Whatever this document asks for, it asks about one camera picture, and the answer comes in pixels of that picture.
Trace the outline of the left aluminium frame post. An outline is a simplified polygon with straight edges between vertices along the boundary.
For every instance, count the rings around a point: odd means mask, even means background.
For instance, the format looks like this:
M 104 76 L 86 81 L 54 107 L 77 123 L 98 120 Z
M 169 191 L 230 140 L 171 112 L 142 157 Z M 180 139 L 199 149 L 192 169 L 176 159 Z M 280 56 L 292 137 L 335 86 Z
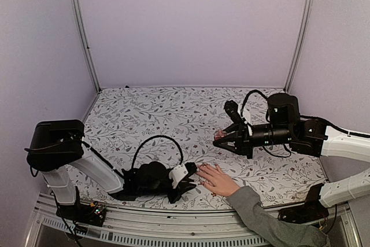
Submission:
M 98 94 L 98 93 L 101 92 L 102 89 L 101 89 L 100 82 L 98 80 L 98 75 L 97 75 L 95 65 L 94 65 L 94 62 L 93 62 L 93 58 L 92 58 L 92 55 L 91 55 L 91 51 L 90 51 L 90 45 L 89 45 L 89 42 L 88 42 L 86 29 L 85 29 L 85 26 L 84 26 L 82 10 L 81 10 L 81 7 L 80 7 L 80 1 L 79 0 L 71 0 L 71 4 L 72 4 L 72 10 L 73 10 L 73 14 L 74 14 L 75 22 L 76 22 L 77 32 L 79 34 L 80 43 L 81 43 L 81 46 L 82 46 L 84 59 L 85 59 L 86 64 L 87 64 L 87 70 L 88 70 L 90 79 L 92 81 L 93 88 L 94 88 L 95 92 Z

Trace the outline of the slotted metal front rail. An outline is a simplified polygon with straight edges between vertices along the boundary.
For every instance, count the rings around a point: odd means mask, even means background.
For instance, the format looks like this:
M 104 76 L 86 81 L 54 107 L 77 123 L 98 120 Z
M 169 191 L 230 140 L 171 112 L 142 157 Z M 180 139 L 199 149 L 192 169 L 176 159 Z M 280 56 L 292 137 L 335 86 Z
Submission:
M 232 211 L 176 211 L 108 205 L 101 227 L 79 224 L 82 246 L 269 246 Z M 54 200 L 40 195 L 24 246 L 77 246 L 74 224 L 56 215 Z

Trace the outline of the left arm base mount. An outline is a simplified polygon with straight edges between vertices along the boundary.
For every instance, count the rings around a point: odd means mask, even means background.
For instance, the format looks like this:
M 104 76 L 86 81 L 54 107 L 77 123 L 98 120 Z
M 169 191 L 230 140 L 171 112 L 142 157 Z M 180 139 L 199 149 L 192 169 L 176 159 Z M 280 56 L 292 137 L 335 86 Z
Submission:
M 56 215 L 68 219 L 74 223 L 83 223 L 102 227 L 106 218 L 106 205 L 102 202 L 93 201 L 89 204 L 80 202 L 79 189 L 75 186 L 75 201 L 71 205 L 60 204 L 55 198 L 57 206 Z

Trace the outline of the glitter nail polish bottle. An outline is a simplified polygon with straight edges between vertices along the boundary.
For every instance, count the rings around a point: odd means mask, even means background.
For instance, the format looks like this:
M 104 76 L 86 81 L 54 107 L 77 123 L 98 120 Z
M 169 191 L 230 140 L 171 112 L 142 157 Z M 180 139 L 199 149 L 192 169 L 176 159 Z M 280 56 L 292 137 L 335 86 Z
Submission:
M 224 138 L 228 135 L 228 132 L 224 131 L 224 130 L 217 130 L 215 133 L 214 133 L 214 140 L 219 140 L 221 138 Z

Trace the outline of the grey sleeved forearm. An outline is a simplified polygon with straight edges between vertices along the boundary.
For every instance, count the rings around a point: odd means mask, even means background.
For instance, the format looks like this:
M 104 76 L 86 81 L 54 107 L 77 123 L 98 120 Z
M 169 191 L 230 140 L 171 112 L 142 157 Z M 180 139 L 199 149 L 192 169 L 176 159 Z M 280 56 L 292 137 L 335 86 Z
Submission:
M 330 246 L 329 237 L 311 225 L 287 223 L 261 207 L 260 196 L 249 186 L 227 197 L 245 226 L 272 246 Z

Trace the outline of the right aluminium frame post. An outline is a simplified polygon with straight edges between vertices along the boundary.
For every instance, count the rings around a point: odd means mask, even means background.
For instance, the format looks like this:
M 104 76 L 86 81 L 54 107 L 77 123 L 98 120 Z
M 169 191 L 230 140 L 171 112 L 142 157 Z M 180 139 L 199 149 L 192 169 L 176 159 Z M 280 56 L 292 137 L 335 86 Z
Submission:
M 295 74 L 297 72 L 300 56 L 301 56 L 302 49 L 304 46 L 306 30 L 308 29 L 308 25 L 309 25 L 309 18 L 310 18 L 310 14 L 312 11 L 313 2 L 314 0 L 304 0 L 301 23 L 299 25 L 299 30 L 298 30 L 298 36 L 297 36 L 297 40 L 295 43 L 293 56 L 290 62 L 287 79 L 285 81 L 284 89 L 283 89 L 286 93 L 289 93 L 291 91 L 291 88 L 294 83 Z

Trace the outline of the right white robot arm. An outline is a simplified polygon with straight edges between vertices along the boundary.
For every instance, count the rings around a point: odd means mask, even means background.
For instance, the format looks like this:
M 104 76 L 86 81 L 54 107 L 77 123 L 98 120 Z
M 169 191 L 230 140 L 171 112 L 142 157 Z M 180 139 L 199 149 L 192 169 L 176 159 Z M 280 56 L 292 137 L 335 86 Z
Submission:
M 267 101 L 265 124 L 251 125 L 243 115 L 244 108 L 253 93 Z M 240 156 L 253 158 L 253 150 L 262 147 L 274 157 L 286 158 L 291 153 L 312 157 L 344 157 L 369 163 L 369 134 L 340 128 L 330 121 L 299 112 L 298 98 L 287 93 L 266 97 L 258 90 L 249 92 L 242 105 L 226 101 L 224 110 L 232 124 L 214 134 L 213 145 Z M 282 145 L 288 156 L 278 156 L 267 146 Z M 369 194 L 369 169 L 349 178 L 332 183 L 312 186 L 305 204 L 299 209 L 299 217 L 312 221 L 321 212 L 321 207 L 363 197 Z

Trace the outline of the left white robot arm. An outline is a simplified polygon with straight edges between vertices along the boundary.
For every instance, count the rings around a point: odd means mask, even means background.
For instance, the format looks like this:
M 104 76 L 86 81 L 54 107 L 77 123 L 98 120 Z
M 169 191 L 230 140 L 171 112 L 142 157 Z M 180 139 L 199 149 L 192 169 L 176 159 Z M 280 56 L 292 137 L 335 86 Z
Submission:
M 86 141 L 84 124 L 79 120 L 38 123 L 26 152 L 29 166 L 42 173 L 57 202 L 73 220 L 82 220 L 86 208 L 77 201 L 79 192 L 70 180 L 66 165 L 77 168 L 109 196 L 120 201 L 165 195 L 173 204 L 196 188 L 191 178 L 197 172 L 194 163 L 180 161 L 175 167 L 168 168 L 152 161 L 138 168 L 117 169 Z

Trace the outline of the aluminium frame post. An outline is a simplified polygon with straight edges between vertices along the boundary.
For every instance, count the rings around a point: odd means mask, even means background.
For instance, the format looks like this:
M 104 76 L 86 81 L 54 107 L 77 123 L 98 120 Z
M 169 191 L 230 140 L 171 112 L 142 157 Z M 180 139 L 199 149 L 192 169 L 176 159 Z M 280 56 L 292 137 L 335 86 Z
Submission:
M 291 88 L 294 83 L 295 74 L 297 72 L 300 56 L 301 56 L 302 49 L 304 46 L 306 30 L 308 29 L 308 25 L 309 25 L 309 18 L 310 18 L 310 14 L 312 11 L 313 2 L 314 0 L 304 0 L 301 23 L 299 25 L 299 30 L 298 30 L 298 36 L 297 36 L 297 40 L 295 43 L 293 56 L 290 62 L 287 79 L 285 81 L 284 89 L 283 89 L 286 93 L 289 93 L 291 91 Z
M 92 58 L 92 55 L 91 55 L 91 51 L 90 51 L 90 45 L 89 45 L 89 42 L 88 42 L 86 29 L 85 29 L 85 26 L 84 26 L 82 10 L 81 10 L 81 7 L 80 7 L 80 1 L 79 0 L 71 0 L 71 4 L 72 4 L 72 10 L 73 10 L 73 14 L 74 14 L 75 22 L 76 22 L 77 32 L 79 34 L 80 43 L 81 43 L 81 46 L 82 46 L 84 59 L 85 59 L 86 64 L 87 64 L 87 70 L 88 70 L 90 79 L 92 81 L 93 88 L 94 88 L 95 92 L 98 94 L 98 93 L 101 92 L 102 89 L 101 89 L 100 82 L 98 80 L 98 75 L 97 75 L 95 65 L 94 65 L 94 62 L 93 62 L 93 58 Z

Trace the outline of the floral patterned table mat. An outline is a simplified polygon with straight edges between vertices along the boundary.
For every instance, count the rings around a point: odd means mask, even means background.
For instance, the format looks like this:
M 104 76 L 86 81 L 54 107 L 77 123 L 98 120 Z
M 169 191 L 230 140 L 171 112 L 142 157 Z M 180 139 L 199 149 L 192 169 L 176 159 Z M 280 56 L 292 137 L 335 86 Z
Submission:
M 274 157 L 256 148 L 248 159 L 213 146 L 217 130 L 231 124 L 224 104 L 241 104 L 248 88 L 143 87 L 105 89 L 84 124 L 89 144 L 114 167 L 128 170 L 159 161 L 219 165 L 238 185 L 250 186 L 264 207 L 301 202 L 309 188 L 327 180 L 317 158 L 292 153 Z M 251 122 L 265 121 L 267 103 L 258 93 L 247 100 Z M 282 146 L 266 148 L 288 156 Z

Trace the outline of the person's bare hand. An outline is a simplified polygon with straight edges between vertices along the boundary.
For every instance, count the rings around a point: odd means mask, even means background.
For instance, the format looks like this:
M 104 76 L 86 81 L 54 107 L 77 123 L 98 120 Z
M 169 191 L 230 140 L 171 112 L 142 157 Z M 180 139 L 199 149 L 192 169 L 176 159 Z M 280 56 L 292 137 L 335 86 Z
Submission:
M 215 167 L 209 164 L 199 165 L 197 175 L 200 178 L 199 184 L 218 196 L 229 197 L 241 188 L 217 164 Z

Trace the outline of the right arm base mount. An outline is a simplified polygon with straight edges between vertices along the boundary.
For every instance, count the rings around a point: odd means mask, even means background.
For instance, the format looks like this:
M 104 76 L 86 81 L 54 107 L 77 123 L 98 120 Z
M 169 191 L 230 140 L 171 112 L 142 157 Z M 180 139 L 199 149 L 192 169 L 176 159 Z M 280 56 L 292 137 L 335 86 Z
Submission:
M 320 199 L 320 190 L 323 183 L 312 186 L 302 205 L 279 210 L 278 219 L 287 223 L 303 224 L 329 216 L 328 209 L 324 207 Z

